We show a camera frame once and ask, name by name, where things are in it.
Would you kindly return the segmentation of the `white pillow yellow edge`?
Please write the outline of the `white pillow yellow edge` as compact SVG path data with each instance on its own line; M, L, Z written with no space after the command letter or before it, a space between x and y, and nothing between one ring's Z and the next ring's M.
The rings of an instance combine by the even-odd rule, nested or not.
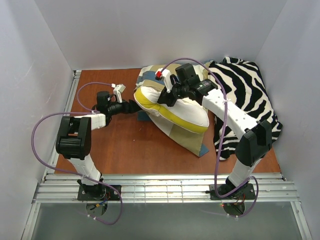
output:
M177 125L189 132L203 134L210 125L207 111L191 100L179 99L174 106L158 103L161 92L140 86L133 94L135 102L154 122Z

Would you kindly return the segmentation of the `beige blue patchwork pillowcase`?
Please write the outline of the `beige blue patchwork pillowcase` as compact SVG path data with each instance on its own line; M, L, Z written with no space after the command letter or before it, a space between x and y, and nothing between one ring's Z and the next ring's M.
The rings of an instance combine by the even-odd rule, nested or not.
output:
M139 87L142 87L142 86L152 87L161 92L164 89L165 84L162 81L156 80L155 74L156 74L156 71L162 67L163 67L162 65L149 65L149 66L143 67L139 72L134 93ZM189 98L184 98L182 100L193 101L195 104L199 104L194 100L190 100ZM198 134L198 133L185 130L175 124L164 123L163 121L154 122L152 119L151 121L170 139L172 139L177 144L187 149L197 157L202 157L203 155L209 152L209 149L203 143L205 132Z

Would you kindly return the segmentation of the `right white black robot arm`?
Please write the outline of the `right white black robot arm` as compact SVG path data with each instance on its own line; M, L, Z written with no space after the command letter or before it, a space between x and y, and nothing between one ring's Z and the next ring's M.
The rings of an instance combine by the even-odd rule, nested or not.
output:
M175 72L173 75L165 68L156 71L155 79L165 85L158 103L172 107L179 99L189 98L221 118L223 127L229 127L235 133L239 139L235 149L236 163L225 184L215 185L210 194L222 199L240 193L260 159L272 148L271 124L251 117L228 100L218 81L200 80L192 64L181 65Z

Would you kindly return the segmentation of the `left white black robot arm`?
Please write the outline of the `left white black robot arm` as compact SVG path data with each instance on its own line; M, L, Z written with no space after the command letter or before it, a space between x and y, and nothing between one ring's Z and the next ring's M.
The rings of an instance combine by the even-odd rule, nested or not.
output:
M134 100L113 101L114 96L108 91L100 91L92 108L97 113L62 117L55 143L57 153L67 159L78 174L83 175L78 184L93 198L101 198L105 187L99 184L103 177L90 156L92 131L108 126L114 115L133 114L141 110Z

